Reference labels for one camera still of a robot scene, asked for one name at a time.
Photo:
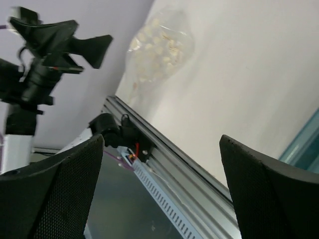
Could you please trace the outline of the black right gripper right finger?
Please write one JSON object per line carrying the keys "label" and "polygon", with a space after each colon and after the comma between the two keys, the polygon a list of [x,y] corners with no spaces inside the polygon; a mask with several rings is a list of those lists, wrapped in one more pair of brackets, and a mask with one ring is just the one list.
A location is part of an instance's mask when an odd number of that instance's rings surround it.
{"label": "black right gripper right finger", "polygon": [[244,239],[317,239],[319,176],[223,135],[221,161]]}

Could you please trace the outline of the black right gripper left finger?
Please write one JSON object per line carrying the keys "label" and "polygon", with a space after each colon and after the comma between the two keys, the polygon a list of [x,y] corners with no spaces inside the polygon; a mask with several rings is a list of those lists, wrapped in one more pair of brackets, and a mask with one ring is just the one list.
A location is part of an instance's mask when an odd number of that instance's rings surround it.
{"label": "black right gripper left finger", "polygon": [[76,147],[0,177],[3,239],[81,239],[101,168],[104,139]]}

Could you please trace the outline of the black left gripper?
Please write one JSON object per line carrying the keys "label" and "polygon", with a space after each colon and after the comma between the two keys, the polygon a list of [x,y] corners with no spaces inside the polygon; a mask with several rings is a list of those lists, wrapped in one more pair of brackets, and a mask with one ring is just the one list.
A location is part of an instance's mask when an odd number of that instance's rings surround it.
{"label": "black left gripper", "polygon": [[[113,41],[111,35],[88,39],[77,39],[73,34],[78,28],[75,20],[51,24],[27,24],[11,17],[12,27],[25,40],[27,49],[36,58],[58,59],[67,45],[67,52],[82,56],[94,69],[99,69],[106,52]],[[73,66],[44,66],[34,59],[30,69],[21,82],[23,73],[19,66],[0,60],[0,100],[24,109],[35,110],[38,105],[53,105],[50,95],[63,74],[80,74],[84,68]]]}

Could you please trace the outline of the clear zip top bag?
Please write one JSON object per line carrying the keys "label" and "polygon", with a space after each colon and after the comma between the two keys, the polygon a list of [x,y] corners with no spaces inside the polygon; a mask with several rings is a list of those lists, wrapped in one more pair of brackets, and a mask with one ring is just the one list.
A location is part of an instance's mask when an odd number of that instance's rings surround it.
{"label": "clear zip top bag", "polygon": [[194,53],[195,41],[186,12],[166,6],[136,33],[126,53],[127,99],[157,87],[179,71]]}

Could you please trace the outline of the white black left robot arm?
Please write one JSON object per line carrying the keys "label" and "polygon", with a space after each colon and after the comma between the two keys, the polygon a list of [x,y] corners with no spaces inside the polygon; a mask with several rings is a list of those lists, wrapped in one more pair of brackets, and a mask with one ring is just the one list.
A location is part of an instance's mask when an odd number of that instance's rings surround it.
{"label": "white black left robot arm", "polygon": [[25,40],[18,55],[27,49],[33,59],[28,69],[24,64],[0,61],[0,99],[9,104],[1,150],[2,174],[29,164],[37,116],[43,114],[38,106],[54,104],[50,94],[63,74],[83,72],[71,55],[80,55],[99,69],[113,40],[111,35],[75,38],[75,20],[42,24],[12,16],[8,22]]}

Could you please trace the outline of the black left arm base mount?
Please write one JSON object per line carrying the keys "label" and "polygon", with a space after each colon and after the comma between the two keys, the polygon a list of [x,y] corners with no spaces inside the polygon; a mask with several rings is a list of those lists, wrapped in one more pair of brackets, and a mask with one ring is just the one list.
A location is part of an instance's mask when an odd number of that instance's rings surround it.
{"label": "black left arm base mount", "polygon": [[121,123],[117,124],[114,115],[102,113],[89,122],[89,129],[93,135],[101,134],[105,146],[128,148],[131,161],[136,158],[145,163],[154,143],[130,120],[128,114],[123,114]]}

